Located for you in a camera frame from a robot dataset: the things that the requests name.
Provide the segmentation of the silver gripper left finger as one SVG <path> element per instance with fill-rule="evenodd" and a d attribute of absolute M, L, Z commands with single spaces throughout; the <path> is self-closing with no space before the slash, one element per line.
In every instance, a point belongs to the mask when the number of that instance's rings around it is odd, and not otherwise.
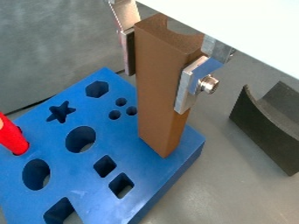
<path fill-rule="evenodd" d="M 116 20 L 125 74 L 130 76 L 136 73 L 134 24 L 140 21 L 136 0 L 108 0 L 108 6 Z"/>

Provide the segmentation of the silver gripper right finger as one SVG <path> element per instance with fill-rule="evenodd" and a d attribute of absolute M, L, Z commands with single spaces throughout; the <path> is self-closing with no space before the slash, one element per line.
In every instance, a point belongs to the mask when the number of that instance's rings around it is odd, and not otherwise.
<path fill-rule="evenodd" d="M 210 95 L 220 84 L 212 73 L 229 61 L 235 49 L 223 42 L 205 35 L 200 50 L 205 56 L 200 56 L 182 70 L 177 87 L 173 110 L 181 115 L 196 102 L 198 93 Z"/>

